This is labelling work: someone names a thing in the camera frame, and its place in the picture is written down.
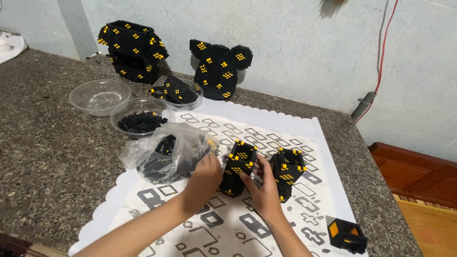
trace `clear plastic bowl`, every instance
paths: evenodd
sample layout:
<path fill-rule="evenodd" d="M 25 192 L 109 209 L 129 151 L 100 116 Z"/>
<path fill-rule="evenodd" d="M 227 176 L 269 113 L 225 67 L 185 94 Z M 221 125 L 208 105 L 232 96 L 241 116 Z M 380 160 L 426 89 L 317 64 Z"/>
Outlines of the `clear plastic bowl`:
<path fill-rule="evenodd" d="M 155 112 L 157 116 L 167 118 L 169 122 L 174 121 L 173 110 L 167 104 L 165 104 L 165 102 L 153 97 L 130 99 L 127 102 L 122 103 L 114 108 L 110 116 L 110 121 L 114 129 L 133 139 L 148 137 L 155 131 L 153 130 L 145 133 L 130 133 L 122 130 L 117 125 L 117 122 L 119 122 L 122 118 L 133 114 L 134 112 Z"/>
<path fill-rule="evenodd" d="M 166 102 L 171 107 L 171 109 L 174 111 L 192 110 L 192 109 L 199 107 L 203 102 L 202 87 L 192 80 L 186 80 L 186 79 L 180 79 L 180 80 L 182 80 L 183 82 L 188 84 L 189 89 L 198 95 L 197 100 L 195 100 L 195 102 L 190 102 L 190 103 L 172 103 L 165 99 L 160 99 L 160 100 Z"/>
<path fill-rule="evenodd" d="M 132 96 L 131 87 L 119 80 L 93 80 L 72 90 L 71 105 L 94 116 L 109 116 L 117 105 Z"/>

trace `gray pipe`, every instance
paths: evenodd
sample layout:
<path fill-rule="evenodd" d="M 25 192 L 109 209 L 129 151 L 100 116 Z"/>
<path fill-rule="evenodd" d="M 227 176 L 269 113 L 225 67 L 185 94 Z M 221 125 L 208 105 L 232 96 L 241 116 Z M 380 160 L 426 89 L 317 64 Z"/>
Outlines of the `gray pipe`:
<path fill-rule="evenodd" d="M 360 118 L 360 116 L 365 112 L 368 106 L 370 106 L 370 104 L 373 102 L 375 97 L 375 92 L 368 92 L 363 99 L 359 99 L 359 106 L 357 106 L 355 111 L 351 114 L 352 120 L 356 121 L 358 118 Z"/>

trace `white object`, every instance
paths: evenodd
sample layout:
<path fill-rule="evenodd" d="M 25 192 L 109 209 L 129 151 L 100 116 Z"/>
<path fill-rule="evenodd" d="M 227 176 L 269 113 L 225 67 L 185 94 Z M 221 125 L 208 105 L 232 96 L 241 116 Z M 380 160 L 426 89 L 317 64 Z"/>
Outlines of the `white object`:
<path fill-rule="evenodd" d="M 223 121 L 226 120 L 228 121 L 227 124 L 232 124 L 235 127 L 235 129 L 238 129 L 244 134 L 243 138 L 247 134 L 250 134 L 250 132 L 255 133 L 254 131 L 256 131 L 259 132 L 258 134 L 256 134 L 256 138 L 262 139 L 263 137 L 259 135 L 264 135 L 265 137 L 265 134 L 270 134 L 270 132 L 274 131 L 274 134 L 280 135 L 279 137 L 281 139 L 286 140 L 286 142 L 293 141 L 297 144 L 306 143 L 306 145 L 310 149 L 314 150 L 310 151 L 308 148 L 306 148 L 309 151 L 307 152 L 308 156 L 312 157 L 310 160 L 312 160 L 313 158 L 316 159 L 315 161 L 310 161 L 310 163 L 314 167 L 319 169 L 314 171 L 313 173 L 319 174 L 318 177 L 321 178 L 323 182 L 318 185 L 313 185 L 312 183 L 307 183 L 306 180 L 303 183 L 303 178 L 300 178 L 300 180 L 297 182 L 297 186 L 299 187 L 294 187 L 292 190 L 292 194 L 297 195 L 297 193 L 302 193 L 305 195 L 306 198 L 311 198 L 311 193 L 308 190 L 310 189 L 313 192 L 319 194 L 321 200 L 323 200 L 320 203 L 314 204 L 318 206 L 325 215 L 345 219 L 352 222 L 355 221 L 349 202 L 346 198 L 344 189 L 341 185 L 338 172 L 336 171 L 335 165 L 330 155 L 330 151 L 325 141 L 325 137 L 322 133 L 317 118 L 301 119 L 299 117 L 292 117 L 288 115 L 286 116 L 283 113 L 268 112 L 266 110 L 259 110 L 251 107 L 245 107 L 242 105 L 235 105 L 231 102 L 225 103 L 223 101 L 218 102 L 208 99 L 205 99 L 203 101 L 203 104 L 194 111 L 178 112 L 176 116 L 178 117 L 178 119 L 181 119 L 181 121 L 186 121 L 191 125 L 192 123 L 194 123 L 197 127 L 201 127 L 204 130 L 210 129 L 211 131 L 214 131 L 218 134 L 220 134 L 220 132 L 223 132 L 220 129 L 220 127 L 224 126 L 225 123 Z M 224 131 L 236 131 L 233 129 L 234 128 L 232 127 L 232 129 L 228 128 Z M 221 142 L 223 142 L 224 139 L 229 138 L 230 133 L 226 133 L 223 133 L 224 135 L 220 134 Z M 279 139 L 271 141 L 271 144 L 273 144 L 273 141 L 280 142 Z M 175 182 L 172 184 L 172 186 L 178 192 L 180 192 L 184 188 L 185 183 L 186 181 Z M 163 200 L 168 200 L 169 198 L 173 197 L 172 194 L 164 197 L 165 194 L 161 193 L 161 191 L 158 190 L 158 187 L 160 186 L 161 185 L 151 185 L 149 183 L 146 183 L 138 176 L 136 170 L 129 170 L 121 174 L 117 179 L 117 186 L 112 188 L 106 195 L 106 202 L 102 203 L 95 210 L 93 214 L 93 220 L 81 229 L 79 234 L 80 241 L 70 248 L 69 255 L 74 255 L 75 253 L 77 253 L 78 251 L 80 251 L 96 239 L 106 234 L 108 231 L 132 219 L 132 215 L 135 216 L 138 213 L 143 213 L 149 210 L 149 208 L 137 196 L 138 191 L 142 191 L 145 189 L 153 189 L 160 196 L 162 196 Z M 150 248 L 146 249 L 141 254 L 141 256 L 151 255 L 154 252 L 157 252 L 157 256 L 162 256 L 164 253 L 168 254 L 168 256 L 174 256 L 174 252 L 181 255 L 183 252 L 192 250 L 195 247 L 198 247 L 201 251 L 204 251 L 206 256 L 211 255 L 210 253 L 208 253 L 209 250 L 212 250 L 213 252 L 216 251 L 212 248 L 217 248 L 219 251 L 221 251 L 221 253 L 222 251 L 226 252 L 233 251 L 233 249 L 239 249 L 239 251 L 244 251 L 245 254 L 249 255 L 249 247 L 251 247 L 252 249 L 261 249 L 262 251 L 265 251 L 265 255 L 262 256 L 268 255 L 269 251 L 271 251 L 272 256 L 280 256 L 277 247 L 275 247 L 276 243 L 270 238 L 271 236 L 266 237 L 264 239 L 260 239 L 257 236 L 255 236 L 255 234 L 253 234 L 250 230 L 247 230 L 246 226 L 242 223 L 242 221 L 240 221 L 240 214 L 247 213 L 251 214 L 252 217 L 254 217 L 254 219 L 259 221 L 258 216 L 256 216 L 254 212 L 246 212 L 248 206 L 240 201 L 240 199 L 247 198 L 248 196 L 249 194 L 245 192 L 242 195 L 242 197 L 233 200 L 224 195 L 218 194 L 218 197 L 221 200 L 223 200 L 227 205 L 230 205 L 230 208 L 228 208 L 228 206 L 222 207 L 221 209 L 224 209 L 223 211 L 220 211 L 221 209 L 218 210 L 214 207 L 211 209 L 211 211 L 214 211 L 216 209 L 215 212 L 224 219 L 224 224 L 207 229 L 207 232 L 209 234 L 214 235 L 215 237 L 217 237 L 217 235 L 221 236 L 221 239 L 219 240 L 220 242 L 218 244 L 204 247 L 202 244 L 206 244 L 208 242 L 203 242 L 203 239 L 201 238 L 207 238 L 206 236 L 209 235 L 207 235 L 208 233 L 205 232 L 203 229 L 199 230 L 198 232 L 203 233 L 202 235 L 204 235 L 205 237 L 197 236 L 195 238 L 200 238 L 199 240 L 189 241 L 190 236 L 192 236 L 192 234 L 189 234 L 189 230 L 191 230 L 191 228 L 186 228 L 184 225 L 180 225 L 175 229 L 175 231 L 181 231 L 181 235 L 174 235 L 171 237 L 168 234 L 165 235 L 163 237 L 165 243 L 163 243 L 162 241 L 158 241 L 155 244 L 152 244 Z M 321 256 L 321 250 L 323 249 L 323 247 L 325 247 L 326 249 L 330 249 L 333 253 L 332 256 L 351 256 L 351 254 L 349 254 L 346 251 L 342 251 L 340 249 L 336 249 L 330 246 L 328 243 L 328 236 L 321 236 L 322 238 L 324 238 L 325 243 L 321 244 L 320 246 L 317 246 L 311 240 L 307 239 L 305 232 L 310 233 L 310 231 L 308 230 L 302 232 L 301 229 L 308 227 L 312 231 L 315 231 L 317 233 L 325 233 L 325 230 L 323 230 L 324 226 L 326 225 L 324 222 L 325 219 L 317 219 L 319 224 L 314 225 L 313 223 L 315 222 L 312 218 L 306 217 L 306 215 L 301 215 L 301 213 L 306 213 L 311 216 L 314 216 L 313 213 L 307 212 L 304 209 L 304 206 L 300 206 L 299 202 L 295 201 L 294 198 L 290 198 L 289 201 L 284 205 L 284 212 L 289 221 L 293 220 L 297 223 L 297 226 L 294 229 L 296 230 L 299 237 L 302 238 L 303 242 L 310 248 L 310 250 L 314 251 L 316 256 Z M 194 224 L 193 228 L 197 228 L 202 225 L 200 215 L 194 216 L 189 221 L 192 222 L 192 224 Z M 239 236 L 244 237 L 244 234 L 246 238 L 244 240 L 241 240 L 232 235 L 234 234 L 234 229 L 237 233 L 242 232 L 242 234 L 239 234 Z M 177 247 L 175 247 L 175 245 L 173 244 L 175 240 L 174 238 L 176 238 L 176 240 L 179 240 L 184 237 L 187 238 L 187 248 L 185 250 L 179 251 L 177 250 Z"/>
<path fill-rule="evenodd" d="M 11 49 L 11 46 L 10 44 L 8 44 L 8 41 L 4 40 L 4 39 L 0 39 L 0 53 L 7 53 L 7 52 L 11 52 L 12 49 Z"/>
<path fill-rule="evenodd" d="M 19 35 L 0 32 L 0 41 L 6 42 L 0 43 L 0 64 L 16 57 L 27 48 L 24 38 Z"/>

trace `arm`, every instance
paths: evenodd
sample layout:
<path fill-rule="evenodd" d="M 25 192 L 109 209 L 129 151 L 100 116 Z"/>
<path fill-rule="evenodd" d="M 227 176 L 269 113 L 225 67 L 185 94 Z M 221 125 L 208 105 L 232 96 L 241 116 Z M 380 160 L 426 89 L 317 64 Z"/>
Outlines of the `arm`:
<path fill-rule="evenodd" d="M 243 172 L 239 173 L 249 192 L 251 192 L 256 211 L 271 228 L 284 257 L 313 257 L 295 234 L 282 212 L 278 189 L 270 164 L 260 155 L 257 155 L 257 161 L 261 171 L 254 171 L 254 173 L 263 180 L 264 184 L 261 188 L 257 188 L 248 175 Z"/>
<path fill-rule="evenodd" d="M 214 195 L 222 181 L 216 156 L 205 156 L 185 190 L 166 203 L 131 220 L 90 244 L 74 257 L 135 257 L 168 231 L 192 217 Z"/>

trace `speckled stone surface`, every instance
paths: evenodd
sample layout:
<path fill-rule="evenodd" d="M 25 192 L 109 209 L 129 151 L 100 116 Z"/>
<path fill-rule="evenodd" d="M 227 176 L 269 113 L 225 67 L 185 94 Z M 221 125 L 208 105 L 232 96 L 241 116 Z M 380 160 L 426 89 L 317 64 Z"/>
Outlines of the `speckled stone surface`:
<path fill-rule="evenodd" d="M 115 186 L 124 172 L 117 155 L 127 138 L 108 118 L 83 114 L 68 102 L 77 85 L 102 78 L 120 79 L 105 56 L 79 62 L 27 50 L 0 64 L 1 233 L 66 252 Z M 126 82 L 132 98 L 149 96 L 149 85 Z M 422 256 L 349 116 L 243 89 L 231 101 L 317 117 L 356 220 L 370 239 L 369 255 Z"/>

